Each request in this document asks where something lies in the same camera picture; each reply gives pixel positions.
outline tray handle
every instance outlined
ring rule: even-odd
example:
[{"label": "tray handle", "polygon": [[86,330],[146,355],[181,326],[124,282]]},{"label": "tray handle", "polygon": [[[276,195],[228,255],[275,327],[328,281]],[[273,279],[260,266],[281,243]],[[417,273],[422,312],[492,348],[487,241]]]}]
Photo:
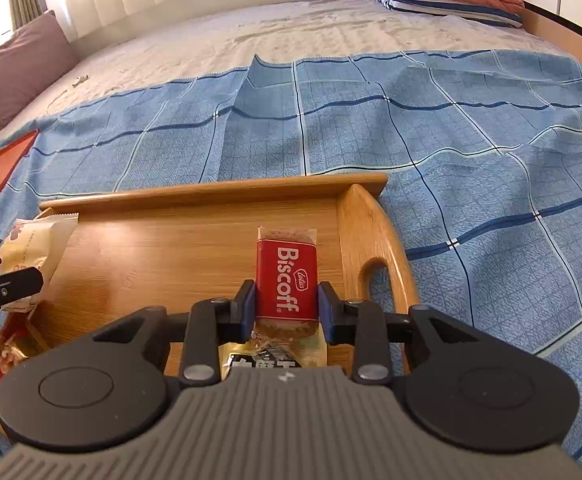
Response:
[{"label": "tray handle", "polygon": [[395,311],[406,314],[419,302],[418,289],[404,247],[377,200],[365,188],[353,184],[338,197],[338,225],[345,297],[370,299],[372,273],[385,265]]}]

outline red wrapper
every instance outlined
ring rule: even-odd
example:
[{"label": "red wrapper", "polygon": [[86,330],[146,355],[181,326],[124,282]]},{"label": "red wrapper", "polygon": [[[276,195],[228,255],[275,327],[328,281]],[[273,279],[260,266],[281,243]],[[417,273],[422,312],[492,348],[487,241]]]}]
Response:
[{"label": "red wrapper", "polygon": [[258,240],[257,317],[318,320],[314,244]]}]

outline beige bedsheet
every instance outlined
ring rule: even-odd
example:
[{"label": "beige bedsheet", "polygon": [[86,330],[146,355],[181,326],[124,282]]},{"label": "beige bedsheet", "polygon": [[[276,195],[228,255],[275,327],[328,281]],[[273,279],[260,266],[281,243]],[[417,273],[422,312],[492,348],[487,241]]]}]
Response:
[{"label": "beige bedsheet", "polygon": [[[490,27],[455,16],[437,18],[385,9],[373,0],[322,0],[252,7],[197,18],[83,60],[0,132],[113,92],[250,64],[303,57],[399,50],[530,50],[566,56],[523,30]],[[81,75],[88,81],[73,88]]]}]

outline wooden tray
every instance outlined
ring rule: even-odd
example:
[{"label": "wooden tray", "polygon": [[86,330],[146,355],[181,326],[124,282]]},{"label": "wooden tray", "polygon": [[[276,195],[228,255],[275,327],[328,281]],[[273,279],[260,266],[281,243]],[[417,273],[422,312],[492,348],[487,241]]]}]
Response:
[{"label": "wooden tray", "polygon": [[[342,298],[367,298],[370,271],[386,265],[398,312],[418,302],[404,249],[376,198],[383,173],[217,182],[44,202],[41,215],[80,214],[32,317],[57,346],[146,305],[186,312],[232,298],[255,278],[260,225],[318,230],[319,280]],[[180,345],[166,373],[177,374]],[[328,349],[349,368],[351,349]]]}]

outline bed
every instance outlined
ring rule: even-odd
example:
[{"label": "bed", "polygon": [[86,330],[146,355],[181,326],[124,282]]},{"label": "bed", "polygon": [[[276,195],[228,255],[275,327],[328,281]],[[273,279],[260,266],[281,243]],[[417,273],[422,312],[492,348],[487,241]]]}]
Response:
[{"label": "bed", "polygon": [[[33,128],[42,134],[0,193],[0,241],[55,198],[387,172],[379,202],[421,302],[564,368],[581,395],[564,447],[582,463],[582,64],[572,55],[523,30],[371,0],[279,4],[90,56],[5,127],[0,146]],[[385,273],[372,295],[392,305]]]}]

